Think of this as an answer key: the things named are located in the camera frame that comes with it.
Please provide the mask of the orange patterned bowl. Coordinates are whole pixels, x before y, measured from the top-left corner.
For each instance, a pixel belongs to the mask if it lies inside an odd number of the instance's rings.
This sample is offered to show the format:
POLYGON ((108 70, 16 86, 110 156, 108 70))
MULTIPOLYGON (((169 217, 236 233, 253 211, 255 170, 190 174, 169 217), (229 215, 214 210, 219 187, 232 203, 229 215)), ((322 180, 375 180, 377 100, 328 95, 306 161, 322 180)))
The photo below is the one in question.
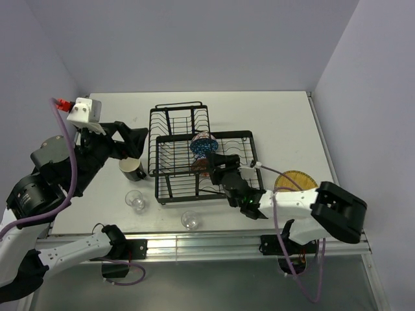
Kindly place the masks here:
POLYGON ((209 177, 209 161, 206 158, 200 158, 193 162, 191 171, 199 172, 202 177, 209 177))

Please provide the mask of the blue patterned bowl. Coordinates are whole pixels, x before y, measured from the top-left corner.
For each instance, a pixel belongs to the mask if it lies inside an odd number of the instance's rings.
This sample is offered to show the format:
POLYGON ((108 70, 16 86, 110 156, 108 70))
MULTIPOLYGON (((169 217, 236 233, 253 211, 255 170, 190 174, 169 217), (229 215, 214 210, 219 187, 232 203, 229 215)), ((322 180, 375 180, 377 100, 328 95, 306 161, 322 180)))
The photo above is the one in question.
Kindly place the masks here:
POLYGON ((207 154, 216 152, 219 144, 216 138, 209 132, 200 132, 196 134, 190 144, 190 150, 196 160, 205 159, 207 154))

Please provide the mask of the black mug white inside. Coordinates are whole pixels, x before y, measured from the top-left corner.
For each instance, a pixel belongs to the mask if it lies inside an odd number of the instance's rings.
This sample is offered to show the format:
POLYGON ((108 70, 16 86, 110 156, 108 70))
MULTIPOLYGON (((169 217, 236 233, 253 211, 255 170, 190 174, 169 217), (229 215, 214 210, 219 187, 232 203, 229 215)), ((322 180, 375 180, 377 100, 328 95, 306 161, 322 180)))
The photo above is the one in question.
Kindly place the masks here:
POLYGON ((119 170, 130 181, 140 181, 147 177, 140 159, 127 157, 119 161, 119 170))

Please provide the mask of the yellow woven round plate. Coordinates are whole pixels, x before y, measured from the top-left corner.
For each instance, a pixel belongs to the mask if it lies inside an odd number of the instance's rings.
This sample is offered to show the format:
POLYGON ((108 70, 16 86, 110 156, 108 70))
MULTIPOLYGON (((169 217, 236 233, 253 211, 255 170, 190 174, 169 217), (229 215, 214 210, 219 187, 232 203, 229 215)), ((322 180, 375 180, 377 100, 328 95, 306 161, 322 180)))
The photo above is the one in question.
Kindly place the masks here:
POLYGON ((299 170, 289 170, 279 175, 275 181, 274 187, 280 191, 287 192, 290 190, 299 191, 300 189, 309 190, 317 188, 317 182, 305 172, 299 170))

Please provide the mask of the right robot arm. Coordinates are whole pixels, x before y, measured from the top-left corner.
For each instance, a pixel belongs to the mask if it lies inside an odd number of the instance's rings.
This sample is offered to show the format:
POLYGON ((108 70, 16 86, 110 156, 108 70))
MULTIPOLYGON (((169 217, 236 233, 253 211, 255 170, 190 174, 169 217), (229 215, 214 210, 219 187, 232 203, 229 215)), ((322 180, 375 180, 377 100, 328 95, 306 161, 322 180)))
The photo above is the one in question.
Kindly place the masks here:
POLYGON ((330 181, 309 190, 255 189, 243 178, 238 155, 215 152, 207 154, 207 170, 212 184, 223 188, 229 205, 246 217, 287 221, 280 240, 289 253, 329 236, 348 244, 361 240, 366 202, 330 181))

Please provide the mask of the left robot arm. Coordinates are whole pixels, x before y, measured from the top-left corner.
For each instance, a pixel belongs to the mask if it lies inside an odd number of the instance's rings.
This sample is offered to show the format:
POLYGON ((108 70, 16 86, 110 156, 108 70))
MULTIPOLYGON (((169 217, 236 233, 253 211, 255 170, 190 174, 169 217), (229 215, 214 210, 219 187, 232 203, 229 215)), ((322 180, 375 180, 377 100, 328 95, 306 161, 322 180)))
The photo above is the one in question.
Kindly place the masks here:
POLYGON ((73 197, 81 197, 109 158, 141 157, 147 128, 129 128, 115 121, 103 123, 103 133, 78 129, 80 142, 66 145, 63 135, 47 139, 31 153, 35 167, 22 178, 6 200, 1 227, 19 224, 1 235, 1 302, 17 301, 35 292, 45 279, 78 263, 99 259, 127 259, 126 237, 116 225, 104 225, 84 239, 48 250, 36 241, 56 218, 71 194, 72 171, 77 171, 73 197))

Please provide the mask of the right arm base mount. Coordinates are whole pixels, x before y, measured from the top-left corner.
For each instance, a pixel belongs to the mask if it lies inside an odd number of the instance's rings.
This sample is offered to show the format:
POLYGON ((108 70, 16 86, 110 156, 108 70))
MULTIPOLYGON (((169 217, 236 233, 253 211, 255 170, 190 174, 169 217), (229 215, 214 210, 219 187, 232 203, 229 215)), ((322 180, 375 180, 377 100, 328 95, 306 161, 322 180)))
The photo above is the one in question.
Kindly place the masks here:
MULTIPOLYGON (((279 243, 277 235, 261 235, 259 252, 264 256, 283 256, 283 249, 279 243)), ((318 242, 313 240, 303 246, 289 240, 283 239, 286 252, 289 256, 300 254, 315 254, 318 251, 318 242)))

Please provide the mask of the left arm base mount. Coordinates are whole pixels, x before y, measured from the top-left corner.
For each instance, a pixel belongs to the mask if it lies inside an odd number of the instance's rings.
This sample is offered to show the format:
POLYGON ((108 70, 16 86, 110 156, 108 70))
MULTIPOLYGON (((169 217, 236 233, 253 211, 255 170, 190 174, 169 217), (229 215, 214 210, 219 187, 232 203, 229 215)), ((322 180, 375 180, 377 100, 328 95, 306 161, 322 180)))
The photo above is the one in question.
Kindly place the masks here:
POLYGON ((134 260, 143 260, 147 256, 147 239, 130 239, 126 241, 126 246, 120 255, 107 255, 105 259, 118 260, 121 263, 105 261, 101 264, 101 275, 106 280, 124 279, 136 268, 125 264, 132 263, 134 260))

